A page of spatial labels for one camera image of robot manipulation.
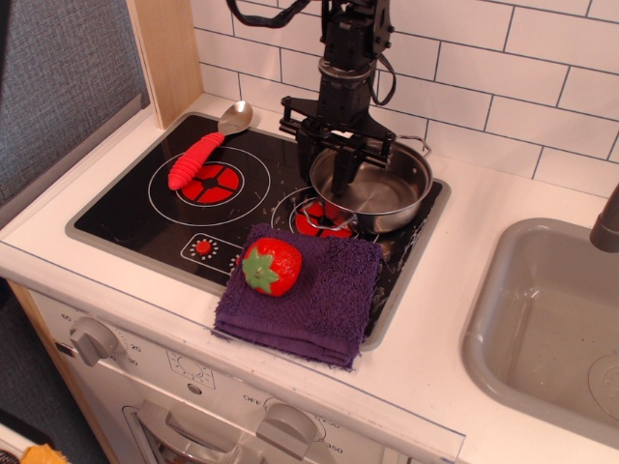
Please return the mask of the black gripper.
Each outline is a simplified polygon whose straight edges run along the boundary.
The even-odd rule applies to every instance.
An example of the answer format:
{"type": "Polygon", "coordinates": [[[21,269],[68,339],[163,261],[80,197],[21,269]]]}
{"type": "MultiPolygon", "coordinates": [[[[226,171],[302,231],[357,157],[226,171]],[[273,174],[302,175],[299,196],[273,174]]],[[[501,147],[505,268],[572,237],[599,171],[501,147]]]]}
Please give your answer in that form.
{"type": "Polygon", "coordinates": [[[325,149],[336,151],[331,191],[341,195],[354,180],[361,162],[384,168],[395,134],[369,115],[375,101],[376,68],[347,72],[320,70],[316,100],[285,97],[280,129],[295,136],[301,178],[310,182],[315,158],[325,149]]]}

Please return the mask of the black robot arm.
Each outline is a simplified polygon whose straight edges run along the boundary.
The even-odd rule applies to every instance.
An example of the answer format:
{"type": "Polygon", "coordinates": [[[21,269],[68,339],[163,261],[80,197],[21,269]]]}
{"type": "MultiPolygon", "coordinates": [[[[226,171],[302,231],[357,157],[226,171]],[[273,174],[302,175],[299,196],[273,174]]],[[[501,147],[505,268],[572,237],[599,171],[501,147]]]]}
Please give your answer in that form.
{"type": "Polygon", "coordinates": [[[302,176],[308,178],[317,158],[335,152],[332,192],[342,194],[365,163],[386,168],[396,135],[369,115],[372,103],[384,105],[374,88],[378,63],[394,31],[387,1],[324,1],[323,57],[318,69],[318,98],[285,97],[280,129],[295,136],[302,176]]]}

